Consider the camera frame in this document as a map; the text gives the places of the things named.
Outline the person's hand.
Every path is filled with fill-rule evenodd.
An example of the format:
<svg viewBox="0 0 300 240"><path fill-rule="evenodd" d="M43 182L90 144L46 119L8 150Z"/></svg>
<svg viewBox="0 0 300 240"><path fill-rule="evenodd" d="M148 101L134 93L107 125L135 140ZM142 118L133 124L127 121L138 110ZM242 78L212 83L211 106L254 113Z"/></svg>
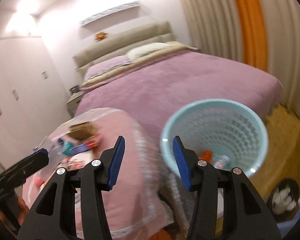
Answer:
<svg viewBox="0 0 300 240"><path fill-rule="evenodd" d="M19 206L19 209L20 209L19 216L18 216L17 220L18 220L19 225L22 225L24 220L25 220L26 215L29 212L29 207L26 205L23 198L16 195L16 199L17 199L17 203L18 203L18 206ZM1 210L0 210L0 220L3 223L6 223L6 220L7 220L6 216L4 215L4 213Z"/></svg>

